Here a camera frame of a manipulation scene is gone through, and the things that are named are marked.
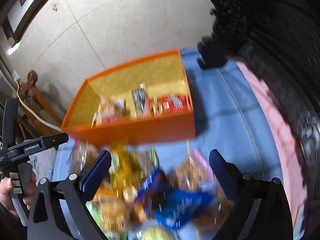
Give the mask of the person's left hand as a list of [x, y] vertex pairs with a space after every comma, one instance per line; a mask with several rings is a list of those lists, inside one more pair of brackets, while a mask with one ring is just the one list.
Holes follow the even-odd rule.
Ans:
[[[12, 200], [9, 196], [9, 193], [13, 190], [13, 188], [14, 188], [14, 184], [11, 178], [3, 178], [1, 180], [1, 192], [0, 192], [1, 204], [13, 217], [19, 219], [16, 209], [14, 208]], [[23, 198], [23, 202], [26, 205], [28, 210], [30, 210], [30, 207], [32, 205], [35, 191], [36, 191], [36, 175], [32, 171], [31, 181], [27, 186], [27, 195]]]

